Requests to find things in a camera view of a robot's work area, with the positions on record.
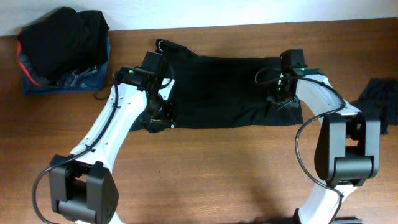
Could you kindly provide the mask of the black t-shirt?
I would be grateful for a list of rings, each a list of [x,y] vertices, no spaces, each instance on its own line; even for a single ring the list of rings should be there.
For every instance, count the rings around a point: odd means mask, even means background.
[[[157,39],[157,52],[174,71],[170,94],[175,127],[291,126],[303,123],[300,103],[277,103],[266,78],[281,73],[280,57],[220,58],[197,55],[187,47]]]

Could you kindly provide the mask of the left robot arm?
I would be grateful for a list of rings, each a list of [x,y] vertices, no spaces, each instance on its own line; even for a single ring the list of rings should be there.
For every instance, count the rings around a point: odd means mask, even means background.
[[[117,154],[134,128],[156,133],[175,127],[169,96],[174,72],[159,53],[147,52],[138,67],[121,67],[105,107],[68,156],[50,165],[53,212],[75,223],[120,223],[119,192],[112,171]]]

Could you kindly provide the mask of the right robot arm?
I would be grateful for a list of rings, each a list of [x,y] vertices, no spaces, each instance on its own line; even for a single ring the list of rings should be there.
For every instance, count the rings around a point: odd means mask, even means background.
[[[380,120],[348,103],[319,68],[308,67],[302,49],[288,49],[280,59],[280,75],[264,84],[273,87],[277,101],[299,100],[313,113],[297,131],[294,144],[300,167],[315,185],[289,223],[361,223],[336,215],[346,198],[378,173]],[[316,175],[309,173],[299,150],[301,133],[314,121],[321,124]]]

